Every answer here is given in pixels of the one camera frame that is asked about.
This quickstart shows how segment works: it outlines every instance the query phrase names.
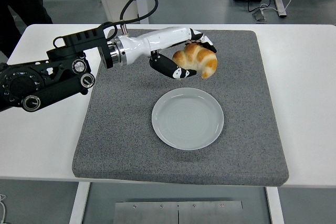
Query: metal panel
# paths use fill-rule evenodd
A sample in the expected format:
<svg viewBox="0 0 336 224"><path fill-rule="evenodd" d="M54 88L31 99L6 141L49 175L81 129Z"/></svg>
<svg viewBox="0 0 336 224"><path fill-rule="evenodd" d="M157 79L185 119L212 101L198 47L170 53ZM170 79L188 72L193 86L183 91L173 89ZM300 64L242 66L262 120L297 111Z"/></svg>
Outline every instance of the metal panel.
<svg viewBox="0 0 336 224"><path fill-rule="evenodd" d="M118 202L113 224L243 224L241 201Z"/></svg>
<svg viewBox="0 0 336 224"><path fill-rule="evenodd" d="M177 224L176 202L117 202L113 224Z"/></svg>
<svg viewBox="0 0 336 224"><path fill-rule="evenodd" d="M241 201L194 201L179 203L179 224L243 224Z"/></svg>

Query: person's leg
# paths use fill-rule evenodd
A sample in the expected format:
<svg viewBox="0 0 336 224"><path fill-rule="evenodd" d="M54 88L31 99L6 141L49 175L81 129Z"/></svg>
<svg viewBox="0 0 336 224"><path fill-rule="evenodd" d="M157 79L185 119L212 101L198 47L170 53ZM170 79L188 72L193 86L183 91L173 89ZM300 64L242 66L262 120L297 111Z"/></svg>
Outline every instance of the person's leg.
<svg viewBox="0 0 336 224"><path fill-rule="evenodd" d="M43 7L43 0L8 0L8 5L20 16L27 26L53 23Z"/></svg>
<svg viewBox="0 0 336 224"><path fill-rule="evenodd" d="M0 5L0 51L9 58L21 38L8 7Z"/></svg>

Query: white table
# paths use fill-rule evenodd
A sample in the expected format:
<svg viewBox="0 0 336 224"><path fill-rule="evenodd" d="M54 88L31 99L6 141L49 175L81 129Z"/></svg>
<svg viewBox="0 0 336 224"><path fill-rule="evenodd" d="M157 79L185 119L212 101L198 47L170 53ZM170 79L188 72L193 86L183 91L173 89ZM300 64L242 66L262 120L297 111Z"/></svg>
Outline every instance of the white table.
<svg viewBox="0 0 336 224"><path fill-rule="evenodd" d="M57 36L98 25L32 25L8 64L47 59ZM160 29L173 25L128 25ZM196 30L256 33L289 179L283 186L336 187L336 27L331 25L184 25ZM86 51L97 74L97 49ZM71 170L90 95L77 94L34 113L11 108L0 115L0 178L79 182Z"/></svg>

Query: gray padded mat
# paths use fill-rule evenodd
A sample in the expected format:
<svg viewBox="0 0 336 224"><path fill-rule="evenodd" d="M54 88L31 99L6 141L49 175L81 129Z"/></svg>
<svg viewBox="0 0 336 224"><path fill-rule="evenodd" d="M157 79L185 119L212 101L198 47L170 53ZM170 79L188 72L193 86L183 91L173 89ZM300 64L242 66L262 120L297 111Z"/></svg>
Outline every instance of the gray padded mat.
<svg viewBox="0 0 336 224"><path fill-rule="evenodd" d="M148 30L130 30L136 37ZM288 179L257 37L252 31L204 32L217 49L209 79L181 81L153 70L147 58L100 67L73 159L77 177L215 185L280 186ZM172 57L184 45L162 51ZM225 124L206 148L182 151L154 132L151 113L170 90L204 90L222 106Z"/></svg>

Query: white plate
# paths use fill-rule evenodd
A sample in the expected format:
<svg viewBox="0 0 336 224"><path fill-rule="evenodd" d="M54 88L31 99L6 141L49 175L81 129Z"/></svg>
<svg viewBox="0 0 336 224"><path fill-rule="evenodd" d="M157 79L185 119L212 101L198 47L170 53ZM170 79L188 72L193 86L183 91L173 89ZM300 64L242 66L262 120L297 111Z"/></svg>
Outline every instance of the white plate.
<svg viewBox="0 0 336 224"><path fill-rule="evenodd" d="M213 143L224 125L223 110L210 94L194 88L169 91L156 102L152 124L158 137L180 150Z"/></svg>

